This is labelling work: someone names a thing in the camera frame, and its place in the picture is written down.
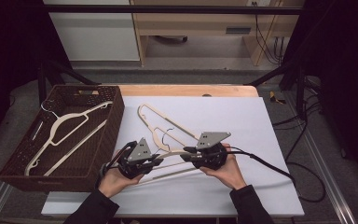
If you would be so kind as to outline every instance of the brown basket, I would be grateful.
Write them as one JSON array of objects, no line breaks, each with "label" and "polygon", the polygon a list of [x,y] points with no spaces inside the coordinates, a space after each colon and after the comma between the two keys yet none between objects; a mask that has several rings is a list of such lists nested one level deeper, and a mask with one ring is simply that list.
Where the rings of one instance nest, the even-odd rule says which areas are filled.
[{"label": "brown basket", "polygon": [[[89,120],[59,145],[49,145],[39,157],[38,165],[24,175],[28,163],[47,142],[51,126],[57,119],[52,112],[40,110],[28,132],[0,172],[0,180],[24,191],[92,191],[103,163],[109,162],[117,141],[124,112],[124,102],[117,86],[58,85],[53,88],[44,108],[61,117],[81,113],[105,101],[113,101],[107,108],[89,113]],[[53,137],[59,142],[85,117],[63,122]],[[51,175],[43,176],[63,155],[106,120],[106,124],[90,137]]]}]

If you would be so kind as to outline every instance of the person's right hand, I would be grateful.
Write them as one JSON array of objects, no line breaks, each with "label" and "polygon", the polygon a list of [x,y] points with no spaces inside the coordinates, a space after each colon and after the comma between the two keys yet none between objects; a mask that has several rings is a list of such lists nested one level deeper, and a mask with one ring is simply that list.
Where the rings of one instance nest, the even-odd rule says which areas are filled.
[{"label": "person's right hand", "polygon": [[[227,151],[231,151],[229,144],[222,144]],[[237,164],[235,156],[232,154],[227,155],[226,163],[218,170],[209,169],[201,166],[200,170],[206,175],[214,176],[219,179],[223,184],[231,189],[241,189],[246,187],[245,180],[243,179],[240,167]]]}]

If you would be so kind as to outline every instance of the person's left hand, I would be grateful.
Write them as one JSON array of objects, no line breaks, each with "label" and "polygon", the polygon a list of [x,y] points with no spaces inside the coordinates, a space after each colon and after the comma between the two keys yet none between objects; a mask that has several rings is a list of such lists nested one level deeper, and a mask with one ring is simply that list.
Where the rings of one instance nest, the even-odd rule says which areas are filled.
[{"label": "person's left hand", "polygon": [[144,177],[144,175],[138,175],[133,179],[128,179],[121,174],[118,168],[110,169],[103,177],[98,190],[107,198],[111,198],[120,193],[127,186],[138,184],[142,177]]}]

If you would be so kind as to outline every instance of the black sleeve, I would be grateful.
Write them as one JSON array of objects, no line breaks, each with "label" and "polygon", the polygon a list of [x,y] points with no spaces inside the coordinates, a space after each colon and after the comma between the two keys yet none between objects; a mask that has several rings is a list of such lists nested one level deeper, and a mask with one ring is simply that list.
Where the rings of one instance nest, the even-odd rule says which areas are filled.
[{"label": "black sleeve", "polygon": [[229,193],[238,212],[239,224],[269,224],[274,223],[269,213],[264,209],[252,185]]},{"label": "black sleeve", "polygon": [[94,190],[79,208],[69,216],[64,224],[106,224],[119,206],[106,198],[99,190]]}]

